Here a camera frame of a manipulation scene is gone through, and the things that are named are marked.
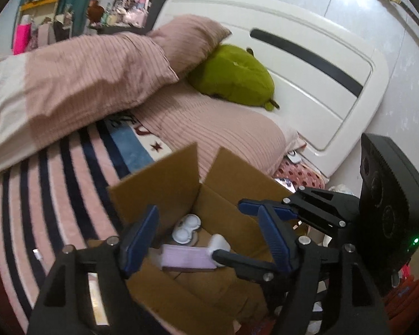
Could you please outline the pink thermos bottle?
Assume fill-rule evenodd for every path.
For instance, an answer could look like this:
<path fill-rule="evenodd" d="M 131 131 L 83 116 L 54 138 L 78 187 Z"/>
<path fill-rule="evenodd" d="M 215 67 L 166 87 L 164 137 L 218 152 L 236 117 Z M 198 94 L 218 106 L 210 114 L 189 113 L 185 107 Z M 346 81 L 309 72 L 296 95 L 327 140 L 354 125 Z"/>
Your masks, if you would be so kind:
<path fill-rule="evenodd" d="M 13 44 L 13 54 L 21 54 L 25 51 L 31 38 L 32 18 L 29 15 L 23 15 L 16 28 L 16 34 Z"/>

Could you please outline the yellow top desk shelf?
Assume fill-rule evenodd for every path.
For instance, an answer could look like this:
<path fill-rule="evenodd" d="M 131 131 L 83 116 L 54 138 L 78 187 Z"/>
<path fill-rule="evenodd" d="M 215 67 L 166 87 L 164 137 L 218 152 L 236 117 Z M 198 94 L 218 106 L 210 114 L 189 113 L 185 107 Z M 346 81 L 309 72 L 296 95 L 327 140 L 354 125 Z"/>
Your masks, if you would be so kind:
<path fill-rule="evenodd" d="M 42 24 L 45 20 L 49 19 L 53 22 L 56 18 L 60 0 L 32 0 L 19 6 L 17 10 L 16 20 L 14 24 L 14 32 L 17 27 L 22 24 L 22 17 L 28 15 L 30 21 L 36 25 Z"/>

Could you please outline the white bed headboard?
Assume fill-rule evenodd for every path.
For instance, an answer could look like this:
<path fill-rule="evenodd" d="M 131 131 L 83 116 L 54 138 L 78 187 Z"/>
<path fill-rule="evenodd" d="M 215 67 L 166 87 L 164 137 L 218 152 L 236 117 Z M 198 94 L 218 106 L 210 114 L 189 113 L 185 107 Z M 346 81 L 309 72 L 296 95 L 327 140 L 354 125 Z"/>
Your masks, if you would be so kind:
<path fill-rule="evenodd" d="M 384 55 L 366 40 L 304 8 L 277 0 L 166 0 L 160 27 L 199 15 L 231 31 L 275 83 L 278 114 L 305 142 L 301 155 L 332 176 L 372 121 L 387 89 Z"/>

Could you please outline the lilac cosmetic box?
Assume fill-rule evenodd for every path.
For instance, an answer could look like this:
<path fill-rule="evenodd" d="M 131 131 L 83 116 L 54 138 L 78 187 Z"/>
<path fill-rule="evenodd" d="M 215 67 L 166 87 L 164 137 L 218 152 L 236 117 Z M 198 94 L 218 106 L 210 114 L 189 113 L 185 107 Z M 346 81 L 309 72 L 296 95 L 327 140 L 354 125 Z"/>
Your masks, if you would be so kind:
<path fill-rule="evenodd" d="M 205 247 L 165 244 L 159 263 L 162 269 L 171 271 L 212 271 L 217 268 Z"/>

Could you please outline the green plush cushion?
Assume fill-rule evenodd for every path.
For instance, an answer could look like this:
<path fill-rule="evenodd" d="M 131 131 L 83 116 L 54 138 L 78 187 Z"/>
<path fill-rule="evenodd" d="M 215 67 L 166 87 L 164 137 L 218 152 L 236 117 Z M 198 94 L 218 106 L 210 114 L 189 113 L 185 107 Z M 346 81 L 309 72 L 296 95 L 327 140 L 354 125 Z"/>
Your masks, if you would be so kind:
<path fill-rule="evenodd" d="M 269 71 L 249 52 L 223 44 L 187 75 L 198 92 L 213 98 L 267 111 L 280 108 Z"/>

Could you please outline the brown cardboard box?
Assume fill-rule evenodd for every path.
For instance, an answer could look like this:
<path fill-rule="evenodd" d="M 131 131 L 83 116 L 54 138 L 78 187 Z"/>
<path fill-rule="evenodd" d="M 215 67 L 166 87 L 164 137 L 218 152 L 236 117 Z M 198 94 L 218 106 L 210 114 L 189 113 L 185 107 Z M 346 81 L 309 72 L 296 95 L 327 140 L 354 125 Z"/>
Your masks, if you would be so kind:
<path fill-rule="evenodd" d="M 198 245 L 222 235 L 238 254 L 268 260 L 271 255 L 257 220 L 241 213 L 242 199 L 281 201 L 288 190 L 227 149 L 220 149 L 205 179 L 198 173 L 197 145 L 155 162 L 109 188 L 110 199 L 126 225 L 146 207 L 159 209 L 154 246 L 171 242 L 174 226 L 187 214 L 202 222 Z M 258 284 L 235 271 L 166 272 L 145 260 L 127 282 L 132 298 L 185 334 L 233 334 L 236 323 L 256 323 L 267 313 Z"/>

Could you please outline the pink sheet lower pillow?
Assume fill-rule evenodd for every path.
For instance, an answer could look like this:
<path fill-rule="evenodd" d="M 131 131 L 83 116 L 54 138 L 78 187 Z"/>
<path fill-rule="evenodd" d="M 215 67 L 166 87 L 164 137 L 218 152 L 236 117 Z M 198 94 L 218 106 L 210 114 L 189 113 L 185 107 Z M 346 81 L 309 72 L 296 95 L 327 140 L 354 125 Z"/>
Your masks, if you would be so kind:
<path fill-rule="evenodd" d="M 271 176 L 288 152 L 304 145 L 278 115 L 211 98 L 185 81 L 161 88 L 132 112 L 172 150 L 196 143 L 200 178 L 221 148 Z"/>

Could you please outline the pink ribbed pillow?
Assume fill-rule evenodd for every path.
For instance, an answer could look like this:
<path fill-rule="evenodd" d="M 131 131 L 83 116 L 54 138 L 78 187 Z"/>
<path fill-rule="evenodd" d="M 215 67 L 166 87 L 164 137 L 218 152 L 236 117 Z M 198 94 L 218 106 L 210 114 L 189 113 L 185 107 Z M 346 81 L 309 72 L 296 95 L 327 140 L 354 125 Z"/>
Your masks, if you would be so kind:
<path fill-rule="evenodd" d="M 205 61 L 232 32 L 208 17 L 182 15 L 148 33 L 180 79 Z"/>

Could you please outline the dark bookshelf with items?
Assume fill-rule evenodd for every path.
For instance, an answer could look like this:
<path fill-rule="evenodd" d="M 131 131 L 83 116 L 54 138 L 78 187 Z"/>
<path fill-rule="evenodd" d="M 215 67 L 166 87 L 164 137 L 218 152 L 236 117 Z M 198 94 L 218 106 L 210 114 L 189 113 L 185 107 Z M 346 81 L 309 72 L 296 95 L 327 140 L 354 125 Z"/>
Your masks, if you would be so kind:
<path fill-rule="evenodd" d="M 166 0 L 110 0 L 106 3 L 100 21 L 89 22 L 86 31 L 98 35 L 125 32 L 144 35 L 153 29 L 165 2 Z"/>

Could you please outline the white small bottle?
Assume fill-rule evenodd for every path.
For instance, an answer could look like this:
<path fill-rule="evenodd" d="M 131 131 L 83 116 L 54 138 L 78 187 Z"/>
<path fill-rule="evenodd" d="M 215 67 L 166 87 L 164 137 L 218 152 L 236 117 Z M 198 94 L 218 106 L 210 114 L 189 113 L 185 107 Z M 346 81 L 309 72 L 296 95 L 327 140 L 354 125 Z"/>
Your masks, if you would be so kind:
<path fill-rule="evenodd" d="M 231 245 L 228 241 L 220 234 L 214 234 L 210 239 L 207 245 L 207 252 L 209 256 L 212 256 L 213 253 L 217 250 L 224 250 L 227 252 L 231 251 Z"/>

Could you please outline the pink grey striped duvet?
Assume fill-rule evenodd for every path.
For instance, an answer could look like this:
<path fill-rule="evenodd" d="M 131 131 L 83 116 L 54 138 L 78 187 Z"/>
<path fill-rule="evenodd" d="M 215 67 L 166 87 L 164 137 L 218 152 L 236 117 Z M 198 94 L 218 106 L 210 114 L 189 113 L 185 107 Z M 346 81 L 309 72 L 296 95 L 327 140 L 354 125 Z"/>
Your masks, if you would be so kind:
<path fill-rule="evenodd" d="M 134 33 L 81 35 L 0 60 L 0 173 L 70 133 L 178 81 Z"/>

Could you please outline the striped pink navy blanket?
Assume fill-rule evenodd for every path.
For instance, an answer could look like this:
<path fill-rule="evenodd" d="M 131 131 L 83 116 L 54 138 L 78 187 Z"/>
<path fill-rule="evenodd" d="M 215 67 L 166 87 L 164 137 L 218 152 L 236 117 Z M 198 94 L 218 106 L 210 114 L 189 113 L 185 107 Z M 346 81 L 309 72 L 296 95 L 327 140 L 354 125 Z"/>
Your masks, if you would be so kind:
<path fill-rule="evenodd" d="M 86 126 L 0 174 L 0 317 L 24 334 L 56 255 L 122 231 L 108 187 L 170 153 L 131 113 Z"/>

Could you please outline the white contact lens case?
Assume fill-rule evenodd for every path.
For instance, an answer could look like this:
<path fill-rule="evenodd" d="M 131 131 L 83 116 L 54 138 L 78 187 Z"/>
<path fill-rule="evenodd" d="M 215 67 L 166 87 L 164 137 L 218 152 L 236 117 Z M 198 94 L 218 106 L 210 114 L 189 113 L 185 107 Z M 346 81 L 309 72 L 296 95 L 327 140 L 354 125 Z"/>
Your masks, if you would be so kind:
<path fill-rule="evenodd" d="M 194 246 L 198 241 L 201 219 L 195 214 L 187 214 L 175 225 L 172 240 L 182 246 Z"/>

